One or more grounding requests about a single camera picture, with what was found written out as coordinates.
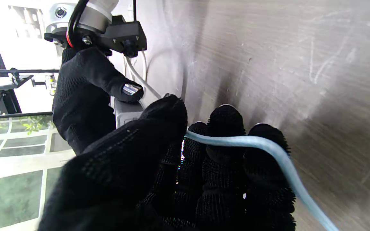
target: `black metal bar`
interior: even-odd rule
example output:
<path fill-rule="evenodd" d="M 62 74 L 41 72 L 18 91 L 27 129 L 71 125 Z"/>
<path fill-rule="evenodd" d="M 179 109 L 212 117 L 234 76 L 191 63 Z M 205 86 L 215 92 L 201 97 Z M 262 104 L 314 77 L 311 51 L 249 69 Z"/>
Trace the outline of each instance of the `black metal bar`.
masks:
<path fill-rule="evenodd" d="M 35 112 L 35 113 L 16 113 L 16 114 L 7 114 L 7 115 L 0 115 L 0 119 L 5 118 L 15 118 L 15 117 L 24 117 L 24 116 L 51 116 L 52 111 L 44 111 L 44 112 Z"/>
<path fill-rule="evenodd" d="M 137 21 L 137 0 L 134 1 L 134 22 Z"/>
<path fill-rule="evenodd" d="M 0 69 L 0 73 L 58 73 L 59 70 L 57 69 L 50 69 L 50 70 L 44 70 L 44 69 L 33 69 L 33 70 L 5 70 Z"/>

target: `white tube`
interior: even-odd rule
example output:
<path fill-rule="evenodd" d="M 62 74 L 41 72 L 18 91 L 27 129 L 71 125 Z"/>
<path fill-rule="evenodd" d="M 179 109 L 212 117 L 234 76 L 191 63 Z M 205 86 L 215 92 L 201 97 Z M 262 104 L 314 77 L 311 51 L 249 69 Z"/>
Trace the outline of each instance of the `white tube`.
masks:
<path fill-rule="evenodd" d="M 148 91 L 150 91 L 156 98 L 160 99 L 162 98 L 158 92 L 156 92 L 147 82 L 144 81 L 144 79 L 138 74 L 138 72 L 134 69 L 132 66 L 131 60 L 126 59 L 126 62 L 128 64 L 129 70 L 132 72 L 132 74 L 138 79 L 138 82 L 144 86 Z"/>
<path fill-rule="evenodd" d="M 335 224 L 323 213 L 323 211 L 309 195 L 308 191 L 302 184 L 294 164 L 289 158 L 289 155 L 283 150 L 283 148 L 277 145 L 277 143 L 258 136 L 210 137 L 199 135 L 190 131 L 186 132 L 185 137 L 213 146 L 260 148 L 271 154 L 278 162 L 282 173 L 288 180 L 295 195 L 302 200 L 302 202 L 305 204 L 305 206 L 307 206 L 309 211 L 320 222 L 320 224 L 323 225 L 327 231 L 339 231 Z"/>

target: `black knit glove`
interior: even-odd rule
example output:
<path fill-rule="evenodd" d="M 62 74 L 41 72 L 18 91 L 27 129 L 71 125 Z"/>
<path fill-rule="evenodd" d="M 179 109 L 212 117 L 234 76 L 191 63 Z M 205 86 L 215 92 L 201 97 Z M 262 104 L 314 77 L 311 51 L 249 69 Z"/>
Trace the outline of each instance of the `black knit glove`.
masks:
<path fill-rule="evenodd" d="M 109 107 L 109 95 L 120 101 L 136 102 L 144 91 L 125 78 L 95 47 L 77 52 L 63 51 L 56 94 L 53 101 L 53 122 L 59 134 L 79 155 L 89 144 L 115 130 L 115 116 Z M 123 86 L 140 88 L 129 96 Z"/>
<path fill-rule="evenodd" d="M 169 95 L 92 143 L 64 166 L 39 231 L 295 230 L 295 195 L 268 153 L 184 140 L 186 124 L 184 103 Z M 227 105 L 189 130 L 245 134 L 241 115 Z M 249 135 L 288 150 L 267 124 Z"/>
<path fill-rule="evenodd" d="M 228 105 L 216 108 L 208 124 L 198 122 L 189 130 L 217 137 L 245 135 L 242 116 Z M 257 124 L 249 135 L 270 139 L 288 151 L 282 133 L 268 124 Z M 181 146 L 171 145 L 141 203 L 151 205 L 166 224 L 177 229 L 295 230 L 295 195 L 267 152 L 206 146 L 188 138 L 183 146 L 179 163 Z"/>
<path fill-rule="evenodd" d="M 38 230 L 170 230 L 151 206 L 137 205 L 186 127 L 185 104 L 168 95 L 92 143 L 64 166 Z"/>

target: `finger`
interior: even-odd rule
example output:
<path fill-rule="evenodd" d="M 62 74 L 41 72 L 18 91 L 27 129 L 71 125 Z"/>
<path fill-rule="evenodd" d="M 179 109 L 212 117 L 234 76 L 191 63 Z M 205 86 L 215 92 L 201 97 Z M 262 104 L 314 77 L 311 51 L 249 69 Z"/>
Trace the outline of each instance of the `finger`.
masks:
<path fill-rule="evenodd" d="M 174 198 L 176 172 L 181 161 L 181 140 L 176 140 L 169 146 L 163 156 L 154 184 L 150 193 L 141 205 L 150 205 L 161 217 L 171 217 L 174 214 Z"/>
<path fill-rule="evenodd" d="M 185 104 L 175 95 L 167 95 L 150 104 L 139 119 L 166 121 L 171 124 L 172 133 L 175 134 L 169 141 L 168 151 L 162 155 L 150 193 L 140 203 L 153 206 L 160 216 L 172 216 L 176 172 L 181 160 L 181 145 L 187 125 Z"/>
<path fill-rule="evenodd" d="M 242 116 L 229 105 L 216 108 L 207 124 L 208 136 L 245 135 Z M 203 194 L 197 204 L 197 225 L 217 229 L 241 225 L 244 217 L 243 148 L 207 146 L 202 165 Z"/>
<path fill-rule="evenodd" d="M 79 68 L 82 76 L 87 81 L 102 88 L 109 95 L 114 96 L 120 101 L 136 102 L 144 96 L 142 86 L 125 78 L 125 76 L 115 69 L 114 65 L 104 54 L 95 47 L 78 52 L 71 62 L 72 68 Z M 125 93 L 124 86 L 126 84 L 132 90 L 132 95 Z"/>
<path fill-rule="evenodd" d="M 270 139 L 285 151 L 289 149 L 282 132 L 268 124 L 257 124 L 249 135 Z M 244 169 L 249 179 L 245 201 L 251 225 L 266 231 L 295 230 L 291 216 L 295 194 L 276 160 L 261 149 L 248 148 Z"/>
<path fill-rule="evenodd" d="M 189 131 L 205 135 L 206 124 L 194 123 Z M 178 172 L 175 191 L 175 218 L 195 222 L 197 202 L 202 195 L 202 163 L 207 155 L 206 145 L 185 138 L 182 155 L 184 157 Z"/>

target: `clear plastic tube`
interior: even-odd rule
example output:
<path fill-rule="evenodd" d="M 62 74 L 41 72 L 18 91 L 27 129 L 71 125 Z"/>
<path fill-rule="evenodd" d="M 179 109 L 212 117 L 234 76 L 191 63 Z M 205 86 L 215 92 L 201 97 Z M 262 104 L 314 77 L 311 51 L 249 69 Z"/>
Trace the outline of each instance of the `clear plastic tube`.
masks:
<path fill-rule="evenodd" d="M 210 137 L 190 131 L 186 132 L 185 137 L 212 146 L 260 148 L 271 154 L 278 162 L 282 173 L 288 180 L 295 195 L 302 200 L 320 224 L 323 225 L 327 231 L 339 231 L 335 224 L 325 215 L 325 213 L 323 213 L 309 195 L 308 191 L 302 184 L 289 155 L 275 142 L 258 136 Z"/>

